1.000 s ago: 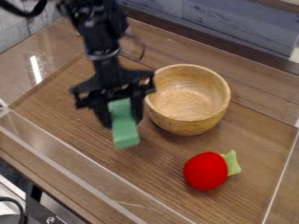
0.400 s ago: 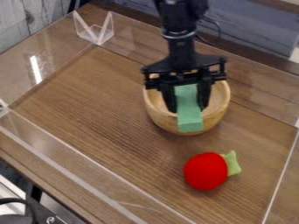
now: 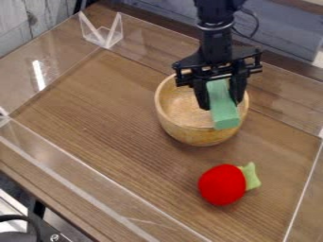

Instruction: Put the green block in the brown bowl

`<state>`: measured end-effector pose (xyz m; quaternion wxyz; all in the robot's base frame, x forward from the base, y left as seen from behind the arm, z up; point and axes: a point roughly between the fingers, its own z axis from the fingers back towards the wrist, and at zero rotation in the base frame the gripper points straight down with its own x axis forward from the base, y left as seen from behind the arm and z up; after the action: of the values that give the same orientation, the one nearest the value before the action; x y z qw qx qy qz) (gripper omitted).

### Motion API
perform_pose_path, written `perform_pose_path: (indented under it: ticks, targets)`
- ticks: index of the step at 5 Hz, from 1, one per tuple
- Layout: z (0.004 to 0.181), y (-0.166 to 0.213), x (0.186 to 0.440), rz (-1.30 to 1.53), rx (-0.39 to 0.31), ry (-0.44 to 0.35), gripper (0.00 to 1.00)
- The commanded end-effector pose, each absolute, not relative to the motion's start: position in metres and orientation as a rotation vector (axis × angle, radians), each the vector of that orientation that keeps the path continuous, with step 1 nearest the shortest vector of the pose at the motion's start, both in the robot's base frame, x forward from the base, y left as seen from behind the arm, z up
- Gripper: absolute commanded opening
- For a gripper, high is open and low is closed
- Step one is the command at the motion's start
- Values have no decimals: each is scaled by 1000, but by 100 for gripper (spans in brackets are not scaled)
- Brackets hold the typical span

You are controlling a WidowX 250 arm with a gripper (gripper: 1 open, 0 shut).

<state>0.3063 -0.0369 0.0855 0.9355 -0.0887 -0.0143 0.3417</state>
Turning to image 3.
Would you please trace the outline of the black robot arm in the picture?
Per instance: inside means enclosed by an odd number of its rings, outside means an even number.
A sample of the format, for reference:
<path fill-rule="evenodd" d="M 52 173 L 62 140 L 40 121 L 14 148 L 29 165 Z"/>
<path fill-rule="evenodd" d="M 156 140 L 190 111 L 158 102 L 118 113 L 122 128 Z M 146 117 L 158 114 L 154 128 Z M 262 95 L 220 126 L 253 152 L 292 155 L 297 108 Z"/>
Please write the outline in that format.
<path fill-rule="evenodd" d="M 196 52 L 177 60 L 174 71 L 174 85 L 189 86 L 194 90 L 198 107 L 210 109 L 210 96 L 206 83 L 228 77 L 228 97 L 237 105 L 242 101 L 246 79 L 252 74 L 262 71 L 261 50 L 252 46 L 232 44 L 234 29 L 234 13 L 248 14 L 258 21 L 256 14 L 242 7 L 246 0 L 193 0 L 200 30 L 198 47 Z"/>

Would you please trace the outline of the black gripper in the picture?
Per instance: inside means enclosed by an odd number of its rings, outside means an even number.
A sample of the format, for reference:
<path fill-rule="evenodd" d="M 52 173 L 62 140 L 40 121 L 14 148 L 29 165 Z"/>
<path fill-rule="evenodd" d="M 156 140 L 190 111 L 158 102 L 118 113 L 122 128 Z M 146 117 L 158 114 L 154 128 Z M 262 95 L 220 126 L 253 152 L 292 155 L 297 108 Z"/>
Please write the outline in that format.
<path fill-rule="evenodd" d="M 173 63 L 176 86 L 193 85 L 198 107 L 209 110 L 209 96 L 205 81 L 200 77 L 233 74 L 232 64 L 252 58 L 252 64 L 245 65 L 250 73 L 257 73 L 262 68 L 260 64 L 261 51 L 254 47 L 236 46 L 232 44 L 229 28 L 220 31 L 205 29 L 201 31 L 197 51 L 182 60 Z M 229 96 L 236 105 L 242 102 L 246 86 L 248 72 L 240 70 L 229 78 Z"/>

